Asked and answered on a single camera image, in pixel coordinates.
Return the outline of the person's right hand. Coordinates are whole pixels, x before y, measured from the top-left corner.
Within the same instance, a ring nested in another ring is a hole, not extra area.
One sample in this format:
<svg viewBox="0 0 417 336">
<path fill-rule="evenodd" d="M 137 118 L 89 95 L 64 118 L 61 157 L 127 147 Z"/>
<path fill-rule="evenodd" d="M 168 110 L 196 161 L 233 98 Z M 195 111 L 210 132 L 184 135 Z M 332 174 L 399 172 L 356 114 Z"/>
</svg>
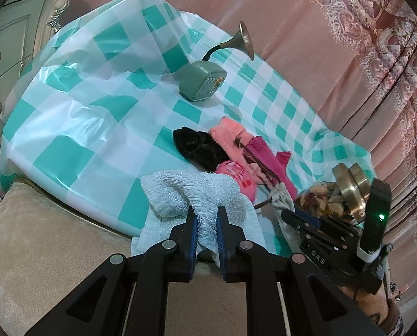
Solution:
<svg viewBox="0 0 417 336">
<path fill-rule="evenodd" d="M 388 316 L 388 302 L 384 286 L 376 294 L 363 289 L 339 286 L 345 295 L 351 298 L 357 306 L 377 325 L 380 325 Z"/>
</svg>

